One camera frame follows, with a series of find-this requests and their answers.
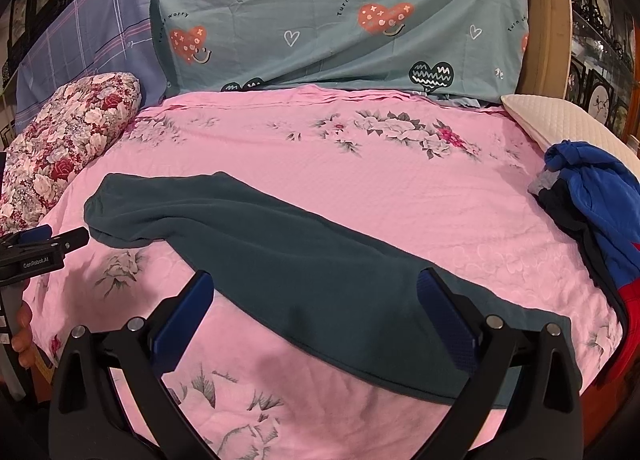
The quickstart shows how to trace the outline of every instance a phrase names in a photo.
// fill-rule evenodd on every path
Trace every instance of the white quilted pillow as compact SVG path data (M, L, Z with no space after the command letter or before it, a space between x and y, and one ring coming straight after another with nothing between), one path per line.
M579 106L538 95L503 95L502 104L542 151L562 141L584 141L620 160L640 179L640 159Z

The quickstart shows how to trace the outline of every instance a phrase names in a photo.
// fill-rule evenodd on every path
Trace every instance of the floral bed sheet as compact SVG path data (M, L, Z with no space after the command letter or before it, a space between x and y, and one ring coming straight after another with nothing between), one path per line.
M431 260L523 307L572 320L585 389L622 329L577 247L527 193L540 151L504 112L442 108L390 91L303 86L197 92L149 108L69 185L43 223L84 225L107 173L225 171L303 209ZM119 328L173 296L193 271L165 242L91 241L25 299L52 360L78 324ZM114 373L124 407L152 438ZM448 407L370 386L290 345L216 294L180 365L163 377L223 460L411 458ZM476 445L495 434L492 411Z

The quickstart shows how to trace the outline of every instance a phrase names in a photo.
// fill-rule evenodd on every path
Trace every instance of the pillow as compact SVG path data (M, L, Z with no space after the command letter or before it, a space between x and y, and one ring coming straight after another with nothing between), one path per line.
M502 104L542 151L566 140L584 141L613 155L640 179L636 154L579 106L537 95L504 95Z
M132 74L87 76L58 88L7 150L0 234L36 227L69 183L138 113Z

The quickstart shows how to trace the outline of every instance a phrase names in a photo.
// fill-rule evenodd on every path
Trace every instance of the red fabric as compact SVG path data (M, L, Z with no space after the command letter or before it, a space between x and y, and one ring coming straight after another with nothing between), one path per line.
M629 330L626 334L625 343L620 350L620 355L607 373L605 382L611 382L625 372L640 343L640 278L625 285L619 292L629 314Z

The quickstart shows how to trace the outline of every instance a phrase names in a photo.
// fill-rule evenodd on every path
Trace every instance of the metal screw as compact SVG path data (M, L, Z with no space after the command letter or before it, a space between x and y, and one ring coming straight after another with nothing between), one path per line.
M86 329L84 328L84 326L78 325L71 331L71 337L74 339L78 339L79 337L82 337L84 335L85 330Z
M493 328L494 330L499 330L504 326L504 321L498 315L487 316L486 323L489 325L489 328Z
M132 317L127 323L127 328L132 332L137 332L143 326L145 326L145 320L141 317Z
M549 332L552 336L559 336L562 333L562 329L556 323L549 323L546 325L546 331Z

